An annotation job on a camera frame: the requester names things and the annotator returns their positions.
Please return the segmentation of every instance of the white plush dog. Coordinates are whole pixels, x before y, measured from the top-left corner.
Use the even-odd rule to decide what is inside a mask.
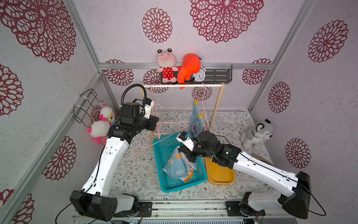
[[[252,128],[244,131],[240,136],[242,147],[245,150],[260,150],[266,140],[272,137],[272,125],[269,119],[260,122]]]

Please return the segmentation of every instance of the pink plush toy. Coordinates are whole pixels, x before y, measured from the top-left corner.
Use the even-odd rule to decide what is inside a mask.
[[[116,114],[113,112],[112,108],[108,107],[106,104],[103,104],[104,107],[102,107],[100,111],[99,119],[105,122],[109,122],[112,126],[115,122],[114,117]]]
[[[107,133],[110,129],[110,124],[106,121],[98,120],[93,122],[87,132],[92,136],[94,140],[97,140],[98,144],[105,145],[107,142]]]
[[[161,49],[158,50],[157,63],[161,68],[158,68],[157,72],[163,72],[163,83],[176,82],[173,71],[178,71],[178,68],[174,67],[175,58],[171,52],[170,48],[168,48],[167,52],[163,52]]]

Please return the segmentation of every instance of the floor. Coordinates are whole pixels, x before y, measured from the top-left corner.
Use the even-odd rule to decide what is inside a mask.
[[[191,112],[158,112],[159,122],[189,121]],[[211,130],[218,135],[224,135],[235,146],[242,148],[240,133],[254,125],[249,112],[218,112],[214,128]],[[180,124],[160,124],[161,132],[175,132],[183,127]],[[138,134],[132,141],[114,176],[110,196],[121,193],[137,195],[140,200],[199,200],[199,199],[242,199],[246,191],[266,191],[272,187],[252,176],[235,171],[236,180],[231,185],[213,185],[208,181],[195,187],[177,192],[164,193],[160,189],[158,171],[152,149],[146,149],[134,156],[129,152],[136,147],[148,132]],[[134,150],[138,152],[149,145],[149,137],[142,141],[142,145]],[[248,154],[258,154],[271,161],[265,147]]]

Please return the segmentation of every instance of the red flower pattern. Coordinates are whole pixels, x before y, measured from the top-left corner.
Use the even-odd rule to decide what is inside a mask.
[[[23,91],[17,75],[0,64],[0,116],[11,113],[21,105]]]
[[[290,88],[284,82],[276,83],[268,95],[268,105],[275,113],[280,113],[286,109],[290,102]]]
[[[46,168],[42,171],[46,179],[60,180],[64,178],[76,161],[76,150],[73,140],[66,136]]]
[[[311,61],[321,63],[332,58],[344,46],[347,33],[347,24],[341,20],[331,21],[321,27],[308,46]]]
[[[0,192],[0,209],[5,204],[5,202],[8,200],[10,195],[14,192],[14,190],[6,189],[3,192]]]
[[[111,59],[106,63],[124,63],[117,59]],[[108,78],[114,84],[119,86],[127,86],[133,82],[133,72],[131,69],[106,69],[103,71]]]
[[[267,58],[261,58],[259,60],[254,61],[253,63],[271,63],[271,60]],[[242,73],[242,80],[246,84],[255,85],[261,83],[266,72],[267,70],[265,69],[246,69]]]
[[[151,8],[144,14],[142,27],[145,36],[154,43],[166,41],[173,29],[168,14],[158,8]]]
[[[91,123],[100,120],[99,116],[100,116],[100,112],[101,112],[102,107],[100,105],[95,105],[92,110],[91,110]]]
[[[263,0],[190,0],[193,26],[207,41],[228,42],[256,20]]]
[[[162,85],[160,80],[160,73],[156,70],[152,69],[147,71],[147,73],[144,74],[143,82],[147,85]],[[153,92],[156,93],[162,93],[167,91],[169,88],[167,87],[159,87],[159,88],[153,88]]]
[[[195,100],[201,101],[204,95],[204,100],[207,100],[212,95],[212,93],[213,90],[211,89],[211,87],[205,88],[205,94],[204,94],[204,87],[194,87],[194,89],[192,90],[192,97]]]
[[[301,139],[293,138],[289,140],[285,151],[288,161],[296,168],[305,168],[311,161],[311,151]]]
[[[0,0],[0,19],[35,56],[62,63],[74,54],[76,32],[61,0]]]
[[[20,210],[13,218],[13,224],[28,224],[32,220],[32,214],[35,210],[34,202],[35,200],[32,199],[32,194],[28,194],[26,201],[22,203]]]

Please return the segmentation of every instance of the wooden clothes rack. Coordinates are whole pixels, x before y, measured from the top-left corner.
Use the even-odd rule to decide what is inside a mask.
[[[218,93],[217,98],[216,98],[215,106],[214,106],[214,109],[213,109],[213,114],[212,114],[211,119],[210,119],[210,124],[209,124],[210,129],[213,128],[216,112],[218,111],[219,104],[220,104],[221,98],[223,96],[224,88],[225,88],[225,83],[223,83],[223,82],[221,84],[207,84],[207,85],[204,85],[204,84],[188,84],[188,85],[144,85],[144,84],[142,84],[142,85],[145,88],[159,88],[159,87],[169,87],[169,88],[220,87],[219,93]],[[153,144],[154,138],[155,138],[154,131],[150,131],[149,145]]]

